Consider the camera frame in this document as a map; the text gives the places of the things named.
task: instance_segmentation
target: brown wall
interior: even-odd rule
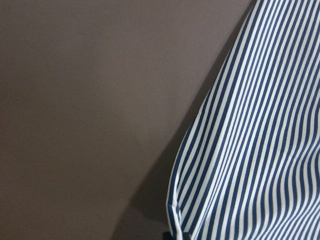
[[[251,0],[2,0],[0,239],[161,239],[180,142]]]

